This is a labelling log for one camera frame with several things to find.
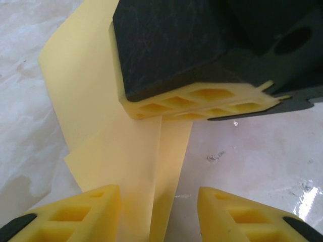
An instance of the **hole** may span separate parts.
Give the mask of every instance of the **hole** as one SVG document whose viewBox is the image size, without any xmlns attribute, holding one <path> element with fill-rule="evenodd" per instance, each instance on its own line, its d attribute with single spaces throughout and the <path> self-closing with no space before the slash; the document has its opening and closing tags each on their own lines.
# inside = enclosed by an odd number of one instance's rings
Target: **hole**
<svg viewBox="0 0 323 242">
<path fill-rule="evenodd" d="M 165 107 L 159 104 L 148 104 L 146 106 L 142 106 L 140 107 L 140 109 L 144 110 L 144 111 L 149 111 L 149 112 L 165 112 L 165 111 L 169 111 L 172 110 L 170 107 Z"/>
<path fill-rule="evenodd" d="M 202 89 L 191 92 L 190 95 L 208 102 L 235 96 L 226 89 Z"/>
<path fill-rule="evenodd" d="M 213 115 L 214 117 L 222 117 L 222 116 L 232 115 L 231 112 L 225 111 L 220 108 L 210 109 L 210 110 L 207 110 L 206 112 Z"/>
<path fill-rule="evenodd" d="M 190 100 L 187 100 L 181 97 L 171 97 L 171 98 L 165 99 L 163 102 L 166 104 L 174 105 L 181 108 L 191 107 L 197 104 L 196 102 L 192 102 Z"/>
<path fill-rule="evenodd" d="M 36 234 L 32 235 L 27 242 L 66 242 L 74 230 L 71 228 L 41 228 Z"/>
<path fill-rule="evenodd" d="M 269 219 L 254 209 L 235 208 L 229 209 L 231 217 L 236 223 L 269 223 Z"/>
<path fill-rule="evenodd" d="M 145 117 L 145 115 L 143 115 L 141 113 L 136 114 L 136 116 L 137 116 L 137 118 L 143 118 L 143 117 Z"/>
<path fill-rule="evenodd" d="M 220 200 L 229 200 L 230 198 L 224 194 L 216 194 L 215 197 Z"/>
<path fill-rule="evenodd" d="M 50 220 L 51 221 L 82 221 L 91 207 L 65 207 L 60 209 Z"/>
<path fill-rule="evenodd" d="M 94 193 L 94 194 L 90 195 L 89 197 L 91 197 L 91 198 L 100 198 L 100 197 L 103 196 L 103 194 L 104 194 L 104 192 Z"/>
<path fill-rule="evenodd" d="M 249 102 L 231 106 L 231 108 L 236 109 L 239 113 L 247 113 L 259 111 L 262 108 L 262 106 L 254 102 Z"/>
<path fill-rule="evenodd" d="M 312 36 L 312 30 L 309 27 L 296 29 L 287 34 L 275 47 L 275 54 L 289 54 L 302 47 Z"/>
<path fill-rule="evenodd" d="M 175 119 L 201 119 L 201 118 L 207 118 L 203 115 L 195 114 L 195 113 L 186 113 L 177 115 L 174 117 Z"/>
</svg>

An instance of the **yellow paper sheet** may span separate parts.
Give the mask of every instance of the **yellow paper sheet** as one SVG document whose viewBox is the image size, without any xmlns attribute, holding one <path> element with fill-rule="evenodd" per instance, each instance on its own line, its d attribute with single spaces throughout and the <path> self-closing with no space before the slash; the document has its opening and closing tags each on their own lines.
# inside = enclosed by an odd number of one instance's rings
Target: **yellow paper sheet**
<svg viewBox="0 0 323 242">
<path fill-rule="evenodd" d="M 163 124 L 159 150 L 161 117 L 138 121 L 124 112 L 116 91 L 118 84 L 122 95 L 116 50 L 111 49 L 115 43 L 108 33 L 116 3 L 85 0 L 50 38 L 39 64 L 76 181 L 83 191 L 120 185 L 119 241 L 148 241 L 149 230 L 165 234 L 191 123 Z M 166 169 L 170 163 L 174 169 Z"/>
<path fill-rule="evenodd" d="M 108 33 L 118 0 L 85 0 L 39 56 L 70 152 L 101 131 L 121 109 Z"/>
<path fill-rule="evenodd" d="M 106 184 L 120 186 L 119 241 L 148 238 L 159 143 L 159 129 L 152 124 L 158 120 L 138 122 L 120 115 L 65 158 L 83 191 Z"/>
<path fill-rule="evenodd" d="M 162 122 L 150 242 L 163 242 L 192 122 Z"/>
</svg>

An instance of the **yellow paper strip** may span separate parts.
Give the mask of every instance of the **yellow paper strip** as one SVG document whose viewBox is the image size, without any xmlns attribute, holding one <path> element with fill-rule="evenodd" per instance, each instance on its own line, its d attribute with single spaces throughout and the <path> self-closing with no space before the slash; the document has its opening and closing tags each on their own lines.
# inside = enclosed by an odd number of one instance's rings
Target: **yellow paper strip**
<svg viewBox="0 0 323 242">
<path fill-rule="evenodd" d="M 163 242 L 192 122 L 162 122 L 150 242 Z"/>
</svg>

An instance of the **yellow plastic piece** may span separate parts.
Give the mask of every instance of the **yellow plastic piece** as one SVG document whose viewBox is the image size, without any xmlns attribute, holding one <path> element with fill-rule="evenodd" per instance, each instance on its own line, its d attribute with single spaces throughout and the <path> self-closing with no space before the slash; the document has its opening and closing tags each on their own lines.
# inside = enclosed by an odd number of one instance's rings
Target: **yellow plastic piece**
<svg viewBox="0 0 323 242">
<path fill-rule="evenodd" d="M 128 115 L 142 119 L 163 115 L 165 120 L 197 120 L 267 110 L 279 98 L 263 92 L 273 84 L 260 87 L 246 83 L 194 83 L 139 102 L 120 98 Z"/>
<path fill-rule="evenodd" d="M 118 186 L 105 186 L 28 211 L 37 217 L 10 242 L 115 242 Z"/>
<path fill-rule="evenodd" d="M 283 220 L 294 214 L 214 188 L 200 188 L 197 209 L 203 242 L 307 242 Z"/>
</svg>

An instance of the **white marble surface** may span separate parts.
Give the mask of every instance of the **white marble surface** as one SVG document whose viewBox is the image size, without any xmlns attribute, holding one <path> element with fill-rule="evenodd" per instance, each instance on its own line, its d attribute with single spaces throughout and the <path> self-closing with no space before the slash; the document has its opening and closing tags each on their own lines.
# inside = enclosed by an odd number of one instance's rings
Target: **white marble surface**
<svg viewBox="0 0 323 242">
<path fill-rule="evenodd" d="M 0 226 L 31 207 L 80 193 L 63 161 L 68 149 L 37 57 L 81 2 L 0 0 Z M 166 241 L 201 241 L 200 186 L 294 212 L 323 232 L 322 143 L 322 104 L 195 123 Z"/>
<path fill-rule="evenodd" d="M 27 209 L 80 192 L 37 63 L 81 1 L 0 1 L 0 226 Z"/>
</svg>

